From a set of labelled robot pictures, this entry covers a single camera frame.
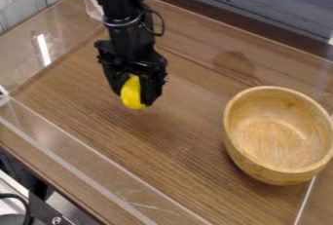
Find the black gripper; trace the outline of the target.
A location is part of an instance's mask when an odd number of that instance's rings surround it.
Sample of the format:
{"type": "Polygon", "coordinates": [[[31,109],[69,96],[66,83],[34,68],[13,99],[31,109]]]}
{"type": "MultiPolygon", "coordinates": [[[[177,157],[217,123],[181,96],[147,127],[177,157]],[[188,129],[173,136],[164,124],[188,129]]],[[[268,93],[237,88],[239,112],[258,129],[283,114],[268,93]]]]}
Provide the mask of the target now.
{"type": "Polygon", "coordinates": [[[109,39],[97,40],[93,46],[110,89],[120,95],[129,75],[138,76],[140,102],[151,106],[167,82],[167,60],[155,50],[155,38],[165,33],[163,17],[152,9],[130,14],[106,11],[102,24],[109,39]]]}

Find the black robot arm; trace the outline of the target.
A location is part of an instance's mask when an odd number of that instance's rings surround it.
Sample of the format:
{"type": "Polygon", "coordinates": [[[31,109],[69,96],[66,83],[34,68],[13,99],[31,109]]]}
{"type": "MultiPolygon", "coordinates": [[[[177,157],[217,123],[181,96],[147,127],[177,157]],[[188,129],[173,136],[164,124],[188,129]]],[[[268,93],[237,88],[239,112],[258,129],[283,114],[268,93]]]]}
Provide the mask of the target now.
{"type": "Polygon", "coordinates": [[[167,59],[155,50],[155,38],[165,34],[163,16],[145,0],[96,0],[109,39],[96,40],[97,60],[116,95],[137,77],[138,103],[151,106],[163,93],[167,59]]]}

